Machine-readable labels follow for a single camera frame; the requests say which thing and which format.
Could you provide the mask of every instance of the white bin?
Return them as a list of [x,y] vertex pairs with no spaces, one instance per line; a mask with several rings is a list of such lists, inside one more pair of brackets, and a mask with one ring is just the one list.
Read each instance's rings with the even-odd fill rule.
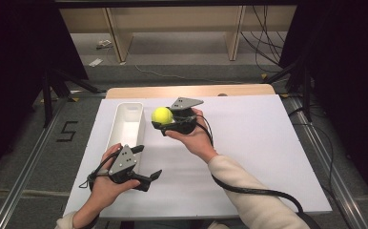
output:
[[[142,103],[121,103],[116,108],[107,149],[116,143],[131,148],[143,144],[146,120]],[[139,173],[140,156],[135,154],[136,165],[133,170]]]

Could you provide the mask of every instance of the human hand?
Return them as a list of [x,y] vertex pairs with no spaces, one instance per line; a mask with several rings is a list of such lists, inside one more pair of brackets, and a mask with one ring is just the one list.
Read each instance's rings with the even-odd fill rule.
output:
[[[104,161],[110,154],[122,148],[121,144],[115,144],[108,149],[101,158]],[[107,161],[102,169],[109,170],[112,160]],[[116,198],[123,192],[130,190],[140,184],[139,180],[131,179],[122,184],[114,183],[109,177],[97,177],[92,187],[89,199],[73,216],[73,228],[80,228],[91,223],[100,212],[113,204]]]
[[[196,114],[196,122],[207,129],[205,120],[202,118],[202,111],[196,108],[192,109]],[[176,131],[166,131],[165,134],[173,139],[181,141],[191,153],[199,156],[206,163],[208,163],[214,156],[217,156],[217,152],[212,146],[207,133],[198,126],[196,126],[188,135],[183,135]]]
[[[115,153],[122,148],[121,144],[115,144],[108,149],[101,158],[104,161],[110,154]],[[112,160],[107,161],[101,169],[109,170],[112,166]],[[115,199],[123,192],[138,186],[140,182],[136,179],[128,180],[125,183],[117,184],[110,180],[109,177],[97,177],[92,187],[92,194],[88,201],[92,201],[93,207],[104,209],[115,201]]]

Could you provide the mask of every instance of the metal rail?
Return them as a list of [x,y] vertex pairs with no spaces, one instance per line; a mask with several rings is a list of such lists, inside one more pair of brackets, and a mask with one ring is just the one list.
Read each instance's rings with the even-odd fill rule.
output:
[[24,188],[26,187],[28,181],[30,180],[31,174],[35,168],[36,163],[38,162],[39,158],[44,151],[46,143],[48,142],[48,138],[51,135],[52,129],[54,124],[59,117],[59,114],[62,108],[65,106],[66,102],[68,101],[67,98],[60,98],[56,102],[56,107],[54,109],[54,117],[49,123],[49,125],[44,128],[41,135],[39,136],[37,142],[35,143],[32,152],[27,159],[26,164],[23,167],[18,179],[15,181],[14,185],[11,188],[6,200],[4,201],[2,207],[0,208],[0,228],[6,228],[12,213],[20,199]]
[[[300,108],[302,106],[300,101],[297,99],[292,99],[291,103],[295,109]],[[307,121],[306,117],[303,115],[303,113],[299,112],[297,117],[299,118],[302,124],[306,125],[310,124]],[[347,216],[349,222],[351,223],[351,226],[357,229],[368,228],[368,224],[365,218],[363,217],[357,203],[355,202],[353,195],[351,194],[347,185],[345,184],[341,175],[339,174],[337,166],[334,163],[332,163],[331,161],[332,156],[324,147],[323,142],[321,141],[320,137],[317,134],[317,130],[315,130],[315,127],[310,128],[306,125],[303,126],[306,135],[311,140],[312,145],[314,146],[315,151],[317,153],[317,156],[321,164],[325,168],[325,171],[328,176],[330,175],[330,168],[331,168],[330,166],[333,166],[331,177],[332,186],[337,193],[338,199],[342,205],[345,215]]]

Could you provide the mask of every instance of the yellow ball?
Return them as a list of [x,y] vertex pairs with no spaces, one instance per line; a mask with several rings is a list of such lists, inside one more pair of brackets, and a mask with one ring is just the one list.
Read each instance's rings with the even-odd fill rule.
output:
[[159,107],[152,112],[152,121],[161,124],[169,124],[173,121],[173,114],[168,108]]

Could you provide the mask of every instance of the right hand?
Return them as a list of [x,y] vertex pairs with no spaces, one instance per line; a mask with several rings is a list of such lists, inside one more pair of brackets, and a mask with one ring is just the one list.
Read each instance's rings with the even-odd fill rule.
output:
[[[202,118],[202,111],[195,108],[192,109],[197,115],[196,122],[208,129],[205,124],[205,120]],[[199,156],[206,163],[208,163],[214,156],[217,156],[217,152],[212,146],[208,135],[198,126],[196,126],[188,135],[183,135],[176,131],[166,131],[165,134],[173,139],[181,141],[191,153]]]

